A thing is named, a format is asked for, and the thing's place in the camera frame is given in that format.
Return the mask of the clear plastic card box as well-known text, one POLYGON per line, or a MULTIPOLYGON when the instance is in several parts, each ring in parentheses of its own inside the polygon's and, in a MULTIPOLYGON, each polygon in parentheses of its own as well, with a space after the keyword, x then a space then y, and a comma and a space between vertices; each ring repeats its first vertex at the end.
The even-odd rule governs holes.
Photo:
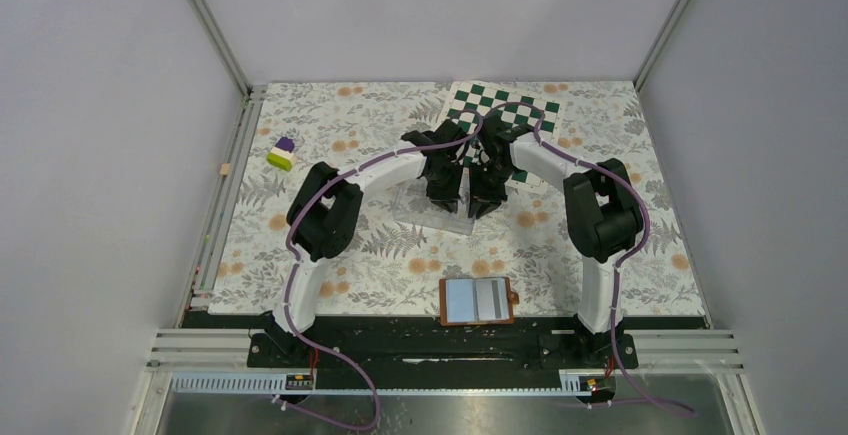
POLYGON ((398 223, 469 236, 475 220, 468 217, 469 185, 466 177, 461 180, 459 196, 457 211, 448 212, 426 196, 425 180, 411 180, 395 188, 391 213, 398 223))

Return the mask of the silver VIP credit card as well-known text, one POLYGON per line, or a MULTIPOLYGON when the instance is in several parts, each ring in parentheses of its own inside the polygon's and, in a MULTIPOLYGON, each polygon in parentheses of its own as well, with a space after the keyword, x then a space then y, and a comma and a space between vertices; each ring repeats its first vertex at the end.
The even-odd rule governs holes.
POLYGON ((479 321, 502 321, 509 318, 506 280, 494 278, 475 282, 476 316, 479 321))

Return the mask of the brown leather card holder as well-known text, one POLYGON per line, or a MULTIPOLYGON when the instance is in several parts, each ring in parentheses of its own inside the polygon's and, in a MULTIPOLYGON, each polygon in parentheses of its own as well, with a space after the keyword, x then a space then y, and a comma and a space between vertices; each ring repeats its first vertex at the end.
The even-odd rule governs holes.
POLYGON ((439 322, 444 327, 510 325, 518 303, 508 277, 439 281, 439 322))

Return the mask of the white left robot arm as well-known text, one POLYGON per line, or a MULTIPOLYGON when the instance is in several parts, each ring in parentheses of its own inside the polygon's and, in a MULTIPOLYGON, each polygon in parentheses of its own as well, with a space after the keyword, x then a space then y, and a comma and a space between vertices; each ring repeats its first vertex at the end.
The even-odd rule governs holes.
POLYGON ((314 323, 328 262, 352 242, 363 201, 393 186, 423 178, 430 202, 447 213, 458 211, 462 157, 482 127, 467 133, 452 120, 434 131, 404 134, 388 152, 348 169, 325 162, 311 167, 287 214, 286 248, 294 262, 282 301, 271 311, 272 353, 288 366, 309 356, 304 334, 314 323))

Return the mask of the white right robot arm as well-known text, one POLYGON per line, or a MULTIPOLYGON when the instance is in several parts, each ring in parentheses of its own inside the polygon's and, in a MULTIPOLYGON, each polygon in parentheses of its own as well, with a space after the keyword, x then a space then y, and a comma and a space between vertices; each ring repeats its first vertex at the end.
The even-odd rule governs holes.
POLYGON ((617 329, 620 265, 646 235, 646 208, 622 162, 591 163, 544 140, 538 127, 508 126, 503 109, 487 113, 477 132, 481 161, 470 167, 468 216, 479 219, 506 200, 506 182, 517 171, 535 175, 563 196, 569 240, 581 254, 583 276, 577 318, 584 327, 573 341, 575 357, 597 367, 613 353, 607 333, 617 329))

